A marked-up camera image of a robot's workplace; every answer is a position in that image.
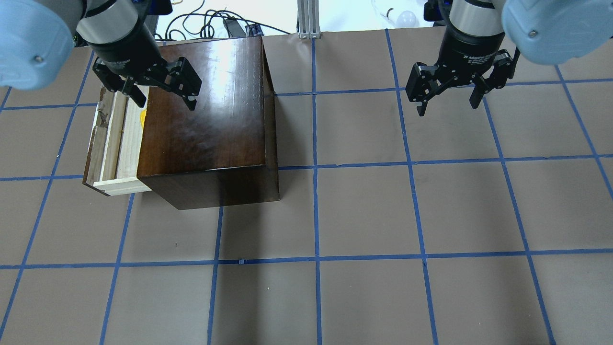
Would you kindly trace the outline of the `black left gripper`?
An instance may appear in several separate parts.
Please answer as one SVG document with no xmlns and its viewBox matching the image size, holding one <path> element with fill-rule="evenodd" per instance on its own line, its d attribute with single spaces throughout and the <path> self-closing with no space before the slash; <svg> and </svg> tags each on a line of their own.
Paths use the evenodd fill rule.
<svg viewBox="0 0 613 345">
<path fill-rule="evenodd" d="M 201 78 L 186 57 L 179 57 L 177 61 L 170 63 L 160 57 L 146 60 L 143 65 L 131 60 L 111 63 L 97 57 L 93 71 L 106 90 L 122 91 L 122 94 L 134 101 L 139 108 L 145 107 L 147 97 L 136 83 L 172 92 L 182 98 L 190 111 L 195 110 L 196 98 L 202 86 Z"/>
</svg>

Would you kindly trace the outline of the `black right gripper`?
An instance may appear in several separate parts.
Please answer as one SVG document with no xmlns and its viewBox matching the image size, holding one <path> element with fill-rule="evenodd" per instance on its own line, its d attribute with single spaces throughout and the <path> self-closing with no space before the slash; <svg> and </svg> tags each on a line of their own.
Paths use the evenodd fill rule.
<svg viewBox="0 0 613 345">
<path fill-rule="evenodd" d="M 514 79 L 521 52 L 515 49 L 511 57 L 506 49 L 485 55 L 442 52 L 435 65 L 416 62 L 406 85 L 408 100 L 416 103 L 419 116 L 425 116 L 428 102 L 449 87 L 475 85 L 469 104 L 476 109 L 484 95 L 503 88 Z"/>
</svg>

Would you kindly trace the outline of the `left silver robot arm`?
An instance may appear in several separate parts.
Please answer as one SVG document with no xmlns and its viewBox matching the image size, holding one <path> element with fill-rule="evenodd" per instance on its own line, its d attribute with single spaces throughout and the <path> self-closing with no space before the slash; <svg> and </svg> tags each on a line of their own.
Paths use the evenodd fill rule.
<svg viewBox="0 0 613 345">
<path fill-rule="evenodd" d="M 140 85 L 172 92 L 196 107 L 202 81 L 185 57 L 168 62 L 131 0 L 3 0 L 1 85 L 48 87 L 81 38 L 97 55 L 93 70 L 106 90 L 144 107 Z"/>
</svg>

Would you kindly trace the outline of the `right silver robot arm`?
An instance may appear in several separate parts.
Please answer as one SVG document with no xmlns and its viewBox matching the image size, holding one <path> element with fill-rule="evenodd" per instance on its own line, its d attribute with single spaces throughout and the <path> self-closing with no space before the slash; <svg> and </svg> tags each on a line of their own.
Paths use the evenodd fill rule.
<svg viewBox="0 0 613 345">
<path fill-rule="evenodd" d="M 433 65 L 417 62 L 405 87 L 419 116 L 435 96 L 473 85 L 469 104 L 514 79 L 520 57 L 560 65 L 612 37 L 610 0 L 428 0 L 423 17 L 445 31 Z"/>
</svg>

